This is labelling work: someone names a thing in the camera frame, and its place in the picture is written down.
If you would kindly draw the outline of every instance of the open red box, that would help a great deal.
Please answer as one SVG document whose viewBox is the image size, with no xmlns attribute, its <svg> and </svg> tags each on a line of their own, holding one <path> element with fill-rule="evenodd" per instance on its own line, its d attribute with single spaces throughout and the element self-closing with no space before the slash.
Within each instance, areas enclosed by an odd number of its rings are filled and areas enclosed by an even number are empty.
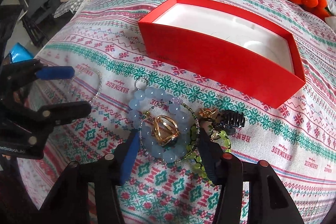
<svg viewBox="0 0 336 224">
<path fill-rule="evenodd" d="M 273 108 L 305 84 L 293 35 L 247 10 L 214 0 L 167 0 L 138 25 L 150 58 L 230 86 Z"/>
</svg>

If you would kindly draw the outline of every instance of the red screw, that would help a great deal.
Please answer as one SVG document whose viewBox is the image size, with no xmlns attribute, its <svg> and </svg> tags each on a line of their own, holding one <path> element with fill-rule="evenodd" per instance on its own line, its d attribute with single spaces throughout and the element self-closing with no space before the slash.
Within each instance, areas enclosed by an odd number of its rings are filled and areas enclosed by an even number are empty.
<svg viewBox="0 0 336 224">
<path fill-rule="evenodd" d="M 226 160 L 230 160 L 230 159 L 232 159 L 232 154 L 225 152 L 225 153 L 223 153 L 222 157 Z"/>
<path fill-rule="evenodd" d="M 261 166 L 263 166 L 263 167 L 267 167 L 267 166 L 268 166 L 268 162 L 267 162 L 266 160 L 261 160 L 261 161 L 259 162 L 259 164 L 260 164 Z"/>
</svg>

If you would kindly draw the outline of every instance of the striped pattern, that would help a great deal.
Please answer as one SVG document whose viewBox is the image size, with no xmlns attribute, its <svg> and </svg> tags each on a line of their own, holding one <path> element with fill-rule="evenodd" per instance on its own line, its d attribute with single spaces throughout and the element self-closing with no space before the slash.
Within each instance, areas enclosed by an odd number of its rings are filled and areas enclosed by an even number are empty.
<svg viewBox="0 0 336 224">
<path fill-rule="evenodd" d="M 43 160 L 19 160 L 36 206 L 41 206 L 69 161 L 94 161 L 127 138 L 131 129 L 127 103 L 135 79 L 146 75 L 152 86 L 179 96 L 194 110 L 244 111 L 246 127 L 233 136 L 233 153 L 249 162 L 269 161 L 305 223 L 320 223 L 336 197 L 335 33 L 286 0 L 217 0 L 257 13 L 293 33 L 307 84 L 279 109 L 272 109 L 230 87 L 148 58 L 137 21 L 163 1 L 90 0 L 39 53 L 49 65 L 71 65 L 76 70 L 87 65 L 101 71 L 104 78 L 102 93 L 87 119 L 56 128 Z M 38 82 L 29 103 L 36 109 L 62 102 L 64 95 L 70 100 L 89 100 L 96 89 L 94 74 L 81 74 L 71 86 L 66 81 Z M 154 103 L 146 100 L 143 109 Z M 95 221 L 93 188 L 89 191 Z M 118 193 L 126 223 L 211 223 L 219 187 L 201 180 L 191 162 L 168 168 L 153 164 L 140 151 L 131 179 Z M 246 223 L 247 211 L 245 184 L 241 223 Z"/>
</svg>

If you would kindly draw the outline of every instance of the patterned tablecloth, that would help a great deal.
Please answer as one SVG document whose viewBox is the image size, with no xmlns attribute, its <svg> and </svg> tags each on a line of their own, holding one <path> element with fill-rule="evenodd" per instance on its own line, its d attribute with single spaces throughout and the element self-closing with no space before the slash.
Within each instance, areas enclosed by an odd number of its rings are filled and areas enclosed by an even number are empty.
<svg viewBox="0 0 336 224">
<path fill-rule="evenodd" d="M 89 0 L 38 54 L 49 65 L 71 65 L 76 70 L 90 66 L 104 77 L 102 93 L 87 119 L 56 128 L 44 159 L 18 160 L 33 202 L 41 206 L 68 162 L 94 161 L 127 138 L 131 129 L 127 104 L 134 81 L 148 76 L 150 85 L 179 96 L 194 110 L 217 107 L 244 112 L 246 126 L 232 137 L 233 153 L 249 162 L 269 161 L 305 223 L 320 223 L 336 197 L 335 33 L 286 0 L 217 0 L 262 15 L 293 33 L 307 84 L 272 109 L 228 86 L 148 58 L 137 21 L 164 1 Z M 84 73 L 72 85 L 69 100 L 92 98 L 97 87 L 97 76 Z M 32 108 L 59 103 L 66 93 L 65 82 L 38 82 L 29 103 Z M 150 104 L 155 101 L 144 102 L 142 109 Z M 211 223 L 219 190 L 195 175 L 187 160 L 167 168 L 139 154 L 131 179 L 118 193 L 126 223 Z M 92 185 L 89 191 L 95 219 Z M 242 223 L 247 219 L 248 194 L 245 184 Z"/>
</svg>

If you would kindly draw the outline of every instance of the gold charm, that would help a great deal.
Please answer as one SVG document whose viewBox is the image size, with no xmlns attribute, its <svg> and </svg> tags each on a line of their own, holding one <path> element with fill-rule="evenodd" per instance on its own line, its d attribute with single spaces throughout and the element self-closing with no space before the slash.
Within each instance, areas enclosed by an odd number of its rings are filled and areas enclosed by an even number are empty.
<svg viewBox="0 0 336 224">
<path fill-rule="evenodd" d="M 165 122 L 169 121 L 174 125 L 174 129 L 167 123 Z M 159 127 L 159 123 L 162 123 L 170 132 L 171 134 L 168 135 L 167 137 L 164 137 L 163 134 L 160 132 L 160 127 Z M 177 138 L 179 136 L 180 132 L 179 132 L 179 128 L 177 126 L 177 123 L 170 117 L 165 116 L 165 115 L 160 115 L 157 116 L 154 120 L 154 136 L 156 138 L 156 140 L 159 142 L 160 145 L 164 145 L 166 143 L 168 143 L 169 141 Z"/>
<path fill-rule="evenodd" d="M 199 111 L 199 116 L 203 118 L 212 118 L 212 115 L 217 112 L 217 108 L 211 109 L 211 108 L 201 108 Z"/>
</svg>

